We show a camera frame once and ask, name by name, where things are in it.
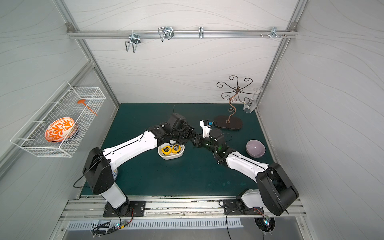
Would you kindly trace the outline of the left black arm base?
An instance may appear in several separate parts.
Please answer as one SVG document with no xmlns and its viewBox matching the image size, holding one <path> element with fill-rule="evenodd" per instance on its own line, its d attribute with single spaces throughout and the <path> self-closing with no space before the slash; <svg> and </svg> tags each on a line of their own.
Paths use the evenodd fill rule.
<svg viewBox="0 0 384 240">
<path fill-rule="evenodd" d="M 118 208 L 107 202 L 104 208 L 104 218 L 118 218 L 118 217 L 143 217 L 145 214 L 146 201 L 130 201 L 127 200 Z"/>
</svg>

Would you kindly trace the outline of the metal bracket hook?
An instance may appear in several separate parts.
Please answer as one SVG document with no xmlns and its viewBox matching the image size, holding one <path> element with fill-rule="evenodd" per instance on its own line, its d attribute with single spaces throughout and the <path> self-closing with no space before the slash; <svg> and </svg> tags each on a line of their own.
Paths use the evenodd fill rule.
<svg viewBox="0 0 384 240">
<path fill-rule="evenodd" d="M 283 39 L 287 37 L 286 34 L 279 34 L 276 27 L 273 27 L 268 34 L 266 35 L 260 34 L 260 36 L 262 38 L 269 38 L 269 39 Z"/>
</svg>

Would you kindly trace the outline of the lilac bowl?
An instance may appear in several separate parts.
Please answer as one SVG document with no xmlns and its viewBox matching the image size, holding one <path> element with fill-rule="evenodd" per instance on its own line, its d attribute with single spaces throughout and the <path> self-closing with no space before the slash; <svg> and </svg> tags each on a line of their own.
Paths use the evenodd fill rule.
<svg viewBox="0 0 384 240">
<path fill-rule="evenodd" d="M 246 151 L 253 158 L 261 158 L 266 153 L 266 147 L 258 140 L 250 140 L 246 144 Z"/>
</svg>

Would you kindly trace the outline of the double prong metal hook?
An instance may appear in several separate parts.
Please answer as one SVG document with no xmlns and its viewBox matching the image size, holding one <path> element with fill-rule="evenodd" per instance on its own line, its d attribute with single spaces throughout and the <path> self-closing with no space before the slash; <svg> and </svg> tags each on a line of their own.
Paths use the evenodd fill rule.
<svg viewBox="0 0 384 240">
<path fill-rule="evenodd" d="M 137 50 L 138 44 L 140 43 L 141 43 L 141 37 L 135 34 L 134 32 L 132 32 L 129 35 L 129 40 L 125 41 L 126 51 L 128 52 L 129 49 L 132 49 L 133 53 L 135 53 Z"/>
</svg>

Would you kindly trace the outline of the brown metal jewelry stand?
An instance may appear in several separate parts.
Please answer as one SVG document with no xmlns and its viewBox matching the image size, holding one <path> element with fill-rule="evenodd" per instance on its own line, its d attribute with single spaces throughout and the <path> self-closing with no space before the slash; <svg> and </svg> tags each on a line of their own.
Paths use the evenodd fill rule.
<svg viewBox="0 0 384 240">
<path fill-rule="evenodd" d="M 232 87 L 223 81 L 217 82 L 216 84 L 216 86 L 220 89 L 224 88 L 225 86 L 230 89 L 229 92 L 223 92 L 221 94 L 221 98 L 223 100 L 227 100 L 228 104 L 230 105 L 230 108 L 228 109 L 229 115 L 216 116 L 213 123 L 217 128 L 237 131 L 243 127 L 243 121 L 240 118 L 235 116 L 237 112 L 235 103 L 239 101 L 240 103 L 245 104 L 246 100 L 249 100 L 248 97 L 245 97 L 244 100 L 241 100 L 240 94 L 246 94 L 246 95 L 251 94 L 251 93 L 246 93 L 244 89 L 247 88 L 249 85 L 251 85 L 253 83 L 253 80 L 251 78 L 244 78 L 243 81 L 247 83 L 244 87 L 241 87 L 239 85 L 239 78 L 235 75 L 229 76 L 229 80 L 230 81 L 236 80 L 236 85 Z"/>
</svg>

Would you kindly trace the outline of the blue yellow patterned plate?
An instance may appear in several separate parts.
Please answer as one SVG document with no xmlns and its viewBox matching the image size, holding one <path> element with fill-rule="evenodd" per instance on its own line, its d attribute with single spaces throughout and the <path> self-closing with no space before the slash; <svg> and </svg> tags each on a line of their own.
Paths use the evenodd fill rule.
<svg viewBox="0 0 384 240">
<path fill-rule="evenodd" d="M 114 170 L 112 171 L 112 174 L 113 174 L 113 179 L 114 179 L 114 181 L 116 181 L 117 176 L 118 176 L 118 170 L 117 170 L 117 169 L 114 169 Z"/>
</svg>

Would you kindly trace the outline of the black yellow tape measure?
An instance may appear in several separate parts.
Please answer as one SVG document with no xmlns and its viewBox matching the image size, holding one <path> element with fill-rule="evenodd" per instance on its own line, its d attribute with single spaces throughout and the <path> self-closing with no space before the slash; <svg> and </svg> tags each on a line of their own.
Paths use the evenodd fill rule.
<svg viewBox="0 0 384 240">
<path fill-rule="evenodd" d="M 183 151 L 183 147 L 179 144 L 175 144 L 172 146 L 172 154 L 179 154 Z"/>
</svg>

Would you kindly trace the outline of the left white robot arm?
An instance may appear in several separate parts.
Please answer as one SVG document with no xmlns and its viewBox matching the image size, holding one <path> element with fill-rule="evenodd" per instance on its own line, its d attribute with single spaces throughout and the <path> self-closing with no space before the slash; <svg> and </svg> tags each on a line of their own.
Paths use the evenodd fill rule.
<svg viewBox="0 0 384 240">
<path fill-rule="evenodd" d="M 90 150 L 83 168 L 83 175 L 93 194 L 102 196 L 113 209 L 129 206 L 127 195 L 119 188 L 113 177 L 113 171 L 125 162 L 162 144 L 175 141 L 180 144 L 196 136 L 196 131 L 186 122 L 155 125 L 146 129 L 138 137 L 120 145 L 101 150 Z"/>
</svg>

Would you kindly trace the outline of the white vent grille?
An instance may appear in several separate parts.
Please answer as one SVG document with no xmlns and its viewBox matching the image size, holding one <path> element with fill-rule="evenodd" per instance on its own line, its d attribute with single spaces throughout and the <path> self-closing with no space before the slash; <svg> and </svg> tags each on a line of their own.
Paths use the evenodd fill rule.
<svg viewBox="0 0 384 240">
<path fill-rule="evenodd" d="M 90 231 L 98 226 L 107 230 L 119 224 L 117 220 L 70 221 L 68 231 Z M 125 230 L 170 230 L 170 229 L 226 229 L 243 228 L 240 218 L 212 219 L 134 219 Z"/>
</svg>

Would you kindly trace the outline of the clear glass cup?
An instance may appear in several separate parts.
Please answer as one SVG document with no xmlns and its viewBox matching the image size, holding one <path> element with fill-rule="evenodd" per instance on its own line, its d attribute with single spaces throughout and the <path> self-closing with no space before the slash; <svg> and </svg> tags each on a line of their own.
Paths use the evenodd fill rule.
<svg viewBox="0 0 384 240">
<path fill-rule="evenodd" d="M 255 110 L 257 106 L 256 99 L 263 91 L 263 87 L 254 88 L 254 92 L 251 94 L 251 96 L 244 98 L 243 110 L 245 113 L 250 114 Z"/>
</svg>

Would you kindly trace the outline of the white storage box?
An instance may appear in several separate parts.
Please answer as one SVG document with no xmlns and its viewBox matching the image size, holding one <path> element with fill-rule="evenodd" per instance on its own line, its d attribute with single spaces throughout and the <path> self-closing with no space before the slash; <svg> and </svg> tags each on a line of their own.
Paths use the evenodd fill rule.
<svg viewBox="0 0 384 240">
<path fill-rule="evenodd" d="M 180 158 L 185 151 L 185 146 L 177 143 L 176 141 L 169 141 L 168 143 L 162 144 L 157 148 L 158 155 L 163 160 L 173 160 Z"/>
</svg>

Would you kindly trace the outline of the curved metal hook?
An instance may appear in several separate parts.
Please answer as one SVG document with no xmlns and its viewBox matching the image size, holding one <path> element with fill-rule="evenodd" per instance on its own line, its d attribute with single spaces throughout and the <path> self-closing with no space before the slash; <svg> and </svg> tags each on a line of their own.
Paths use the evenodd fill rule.
<svg viewBox="0 0 384 240">
<path fill-rule="evenodd" d="M 174 30 L 172 27 L 160 27 L 158 28 L 158 34 L 162 42 L 165 39 L 170 40 L 175 36 Z"/>
</svg>

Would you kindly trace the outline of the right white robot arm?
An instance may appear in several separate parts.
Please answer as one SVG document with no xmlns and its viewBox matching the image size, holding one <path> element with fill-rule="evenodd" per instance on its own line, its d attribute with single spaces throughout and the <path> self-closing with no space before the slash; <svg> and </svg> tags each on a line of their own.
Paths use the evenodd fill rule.
<svg viewBox="0 0 384 240">
<path fill-rule="evenodd" d="M 256 212 L 266 208 L 275 216 L 288 212 L 288 207 L 299 198 L 299 193 L 281 165 L 264 164 L 252 160 L 229 147 L 224 134 L 219 129 L 208 135 L 196 135 L 192 143 L 197 148 L 212 152 L 219 165 L 236 170 L 257 183 L 256 190 L 243 191 L 236 198 L 238 211 Z"/>
</svg>

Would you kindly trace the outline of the orange patterned plate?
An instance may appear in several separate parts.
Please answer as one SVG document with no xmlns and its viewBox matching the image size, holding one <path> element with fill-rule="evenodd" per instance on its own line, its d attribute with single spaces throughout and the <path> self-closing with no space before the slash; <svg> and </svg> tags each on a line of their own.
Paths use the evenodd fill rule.
<svg viewBox="0 0 384 240">
<path fill-rule="evenodd" d="M 74 119 L 64 117 L 55 120 L 45 131 L 45 139 L 51 143 L 61 143 L 70 139 L 78 130 Z"/>
</svg>

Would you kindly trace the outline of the small metal hook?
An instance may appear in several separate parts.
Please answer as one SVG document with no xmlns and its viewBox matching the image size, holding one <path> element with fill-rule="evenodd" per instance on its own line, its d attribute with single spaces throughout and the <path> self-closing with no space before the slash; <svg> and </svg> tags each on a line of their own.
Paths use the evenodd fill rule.
<svg viewBox="0 0 384 240">
<path fill-rule="evenodd" d="M 199 39 L 204 38 L 204 28 L 203 27 L 198 28 L 198 37 L 199 37 Z"/>
</svg>

